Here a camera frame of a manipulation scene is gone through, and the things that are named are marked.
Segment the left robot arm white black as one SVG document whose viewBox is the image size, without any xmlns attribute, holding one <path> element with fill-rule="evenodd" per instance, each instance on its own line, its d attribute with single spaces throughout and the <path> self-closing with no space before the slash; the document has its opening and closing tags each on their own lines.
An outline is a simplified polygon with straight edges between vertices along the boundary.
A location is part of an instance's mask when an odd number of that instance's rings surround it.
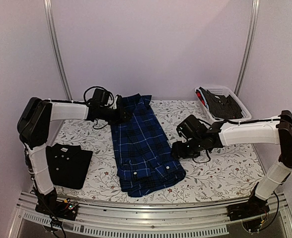
<svg viewBox="0 0 292 238">
<path fill-rule="evenodd" d="M 17 124 L 19 139 L 28 152 L 34 186 L 42 195 L 54 190 L 46 159 L 46 143 L 50 123 L 56 120 L 103 120 L 108 125 L 119 125 L 131 119 L 132 115 L 124 108 L 122 96 L 105 88 L 94 86 L 92 98 L 84 101 L 29 99 Z"/>
</svg>

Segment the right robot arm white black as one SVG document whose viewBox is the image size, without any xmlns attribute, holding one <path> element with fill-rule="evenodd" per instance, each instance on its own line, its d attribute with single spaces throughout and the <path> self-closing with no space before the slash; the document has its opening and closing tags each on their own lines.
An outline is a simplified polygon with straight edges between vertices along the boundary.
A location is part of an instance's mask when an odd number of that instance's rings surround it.
<svg viewBox="0 0 292 238">
<path fill-rule="evenodd" d="M 263 201 L 292 174 L 292 113 L 288 110 L 266 119 L 224 119 L 210 125 L 190 115 L 176 130 L 185 138 L 185 142 L 172 144 L 171 154 L 177 160 L 197 158 L 202 151 L 231 145 L 252 144 L 256 148 L 261 164 L 268 169 L 255 186 L 252 199 L 244 204 L 248 216 L 255 216 L 262 210 Z"/>
</svg>

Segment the blue plaid long sleeve shirt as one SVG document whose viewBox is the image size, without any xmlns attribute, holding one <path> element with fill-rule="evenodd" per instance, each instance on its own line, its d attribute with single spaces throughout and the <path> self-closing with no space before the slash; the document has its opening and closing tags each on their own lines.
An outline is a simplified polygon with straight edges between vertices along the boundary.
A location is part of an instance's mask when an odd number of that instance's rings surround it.
<svg viewBox="0 0 292 238">
<path fill-rule="evenodd" d="M 186 171 L 171 156 L 168 138 L 151 106 L 150 95 L 123 98 L 132 117 L 111 126 L 117 176 L 129 197 L 142 197 L 169 188 L 185 178 Z"/>
</svg>

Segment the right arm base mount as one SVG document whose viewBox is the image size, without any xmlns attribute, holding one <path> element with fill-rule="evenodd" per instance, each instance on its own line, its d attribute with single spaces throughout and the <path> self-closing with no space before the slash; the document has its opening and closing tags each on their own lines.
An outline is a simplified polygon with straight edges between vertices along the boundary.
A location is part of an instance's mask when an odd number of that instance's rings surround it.
<svg viewBox="0 0 292 238">
<path fill-rule="evenodd" d="M 250 233 L 261 230 L 270 211 L 267 200 L 261 200 L 255 196 L 251 196 L 246 202 L 228 205 L 226 209 L 230 221 L 249 218 L 242 225 Z"/>
</svg>

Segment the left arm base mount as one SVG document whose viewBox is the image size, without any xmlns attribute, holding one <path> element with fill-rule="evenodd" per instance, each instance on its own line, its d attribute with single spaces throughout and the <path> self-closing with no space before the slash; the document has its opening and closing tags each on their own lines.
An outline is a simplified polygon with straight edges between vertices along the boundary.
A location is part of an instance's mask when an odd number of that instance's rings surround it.
<svg viewBox="0 0 292 238">
<path fill-rule="evenodd" d="M 57 200 L 56 198 L 39 198 L 35 211 L 52 217 L 74 221 L 78 212 L 78 202 L 69 198 Z"/>
</svg>

